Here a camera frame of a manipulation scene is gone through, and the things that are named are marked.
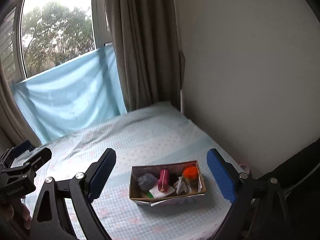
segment cardboard box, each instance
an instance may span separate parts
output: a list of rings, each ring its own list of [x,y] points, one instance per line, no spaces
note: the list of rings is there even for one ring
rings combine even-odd
[[[151,173],[156,178],[159,178],[160,171],[162,169],[168,169],[170,174],[182,174],[182,171],[189,167],[196,166],[198,168],[198,185],[192,187],[191,193],[182,193],[179,196],[168,196],[163,198],[149,198],[144,192],[142,192],[137,184],[136,179],[145,173]],[[184,163],[171,163],[152,166],[133,166],[131,170],[131,179],[129,186],[129,198],[137,205],[148,206],[167,206],[183,203],[192,203],[198,198],[204,195],[206,192],[203,177],[197,161],[190,161]]]

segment hand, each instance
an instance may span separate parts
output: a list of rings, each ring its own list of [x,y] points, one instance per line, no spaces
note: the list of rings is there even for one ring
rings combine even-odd
[[[30,211],[28,210],[28,208],[26,207],[25,204],[22,203],[22,206],[23,206],[23,219],[25,220],[24,222],[24,227],[26,229],[29,229],[30,228],[30,225],[31,225],[31,216],[30,216]],[[0,213],[2,214],[2,216],[4,217],[4,219],[6,221],[9,221],[11,219],[13,219],[14,217],[14,210],[12,208],[12,205],[10,206],[2,206],[0,207]]]

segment pink zipper pouch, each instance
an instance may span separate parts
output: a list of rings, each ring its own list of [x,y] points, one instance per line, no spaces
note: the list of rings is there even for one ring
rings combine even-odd
[[[160,172],[160,178],[158,181],[158,190],[161,192],[167,192],[169,187],[169,170],[163,169]]]

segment mattress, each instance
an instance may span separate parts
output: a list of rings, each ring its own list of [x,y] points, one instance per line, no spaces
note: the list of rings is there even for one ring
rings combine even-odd
[[[169,102],[156,103],[64,136],[24,153],[14,165],[22,165],[43,147],[51,149],[52,159],[37,172],[36,190],[25,199],[31,213],[45,178],[71,179],[77,172],[85,172],[106,148],[116,151],[117,160],[111,176],[100,198],[92,203],[101,223],[114,240],[210,238],[231,203],[223,198],[207,166],[207,151],[216,148],[227,162],[241,171],[226,151]],[[150,207],[138,206],[129,199],[132,166],[191,160],[198,161],[207,189],[205,195],[194,203]],[[66,202],[77,237],[86,239],[71,200]]]

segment gray yarn ball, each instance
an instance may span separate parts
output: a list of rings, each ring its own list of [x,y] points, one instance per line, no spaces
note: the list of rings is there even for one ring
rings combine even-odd
[[[138,178],[138,186],[142,191],[152,189],[158,179],[150,173],[146,173]]]

